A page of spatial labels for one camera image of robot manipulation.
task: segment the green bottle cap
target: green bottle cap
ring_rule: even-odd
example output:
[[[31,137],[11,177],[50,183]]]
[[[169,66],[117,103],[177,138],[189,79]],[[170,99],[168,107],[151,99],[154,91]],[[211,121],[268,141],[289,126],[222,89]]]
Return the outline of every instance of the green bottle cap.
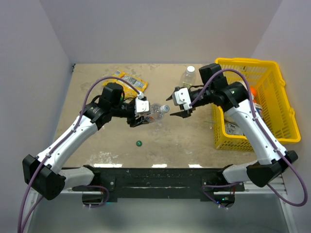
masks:
[[[136,146],[141,147],[142,146],[142,142],[141,141],[137,141],[136,142]]]

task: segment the bottle cap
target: bottle cap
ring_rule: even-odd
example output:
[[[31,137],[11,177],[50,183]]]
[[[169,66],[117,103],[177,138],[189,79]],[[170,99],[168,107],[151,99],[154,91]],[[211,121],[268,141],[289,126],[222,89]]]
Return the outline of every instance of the bottle cap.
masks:
[[[170,107],[168,105],[162,105],[160,107],[161,113],[168,113],[170,111]]]
[[[141,141],[137,141],[136,142],[136,146],[141,147],[142,146],[142,142]]]
[[[194,68],[193,66],[188,66],[188,67],[187,67],[187,71],[186,71],[186,72],[187,72],[188,74],[192,74],[192,73],[194,73],[194,71],[195,71],[195,68]]]
[[[252,92],[253,96],[256,98],[257,90],[255,88],[251,87],[251,92]]]

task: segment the black metal bar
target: black metal bar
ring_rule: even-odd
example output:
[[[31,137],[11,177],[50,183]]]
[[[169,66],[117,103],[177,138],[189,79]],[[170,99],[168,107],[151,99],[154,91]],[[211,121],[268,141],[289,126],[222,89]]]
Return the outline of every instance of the black metal bar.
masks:
[[[199,199],[210,201],[202,186],[214,179],[221,168],[93,168],[100,172],[100,185],[110,192],[109,202],[118,198],[147,199]],[[73,191],[90,191],[86,187],[75,187]],[[231,188],[205,189],[217,199],[233,195],[215,195],[214,192],[230,191]],[[244,185],[237,185],[236,192],[244,191]],[[83,195],[84,203],[101,200],[101,195]]]

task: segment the white wall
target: white wall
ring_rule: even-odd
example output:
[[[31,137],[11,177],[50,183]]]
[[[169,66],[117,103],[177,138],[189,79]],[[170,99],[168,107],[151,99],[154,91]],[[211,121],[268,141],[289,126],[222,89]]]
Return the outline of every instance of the white wall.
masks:
[[[71,64],[38,0],[1,0],[0,31],[0,231],[15,233],[21,162],[52,142]]]
[[[40,0],[75,63],[250,57],[281,0]]]
[[[253,57],[275,60],[285,79],[286,91],[301,133],[301,143],[294,147],[299,160],[295,167],[311,193],[311,1],[283,0]],[[302,201],[300,183],[291,171],[284,175],[290,200]],[[311,200],[304,207],[293,207],[299,232],[310,232]]]

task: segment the yellow basket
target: yellow basket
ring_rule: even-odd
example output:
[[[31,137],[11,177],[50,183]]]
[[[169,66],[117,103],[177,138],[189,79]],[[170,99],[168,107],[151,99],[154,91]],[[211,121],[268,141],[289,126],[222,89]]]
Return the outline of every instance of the yellow basket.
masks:
[[[257,90],[256,101],[262,106],[266,125],[281,144],[297,143],[300,133],[295,111],[290,107],[285,92],[285,82],[276,62],[250,58],[217,58],[222,69],[232,68],[241,72],[249,84]],[[242,80],[233,72],[224,72],[228,83]],[[245,136],[228,135],[225,132],[224,113],[213,104],[215,147],[222,150],[252,151]]]

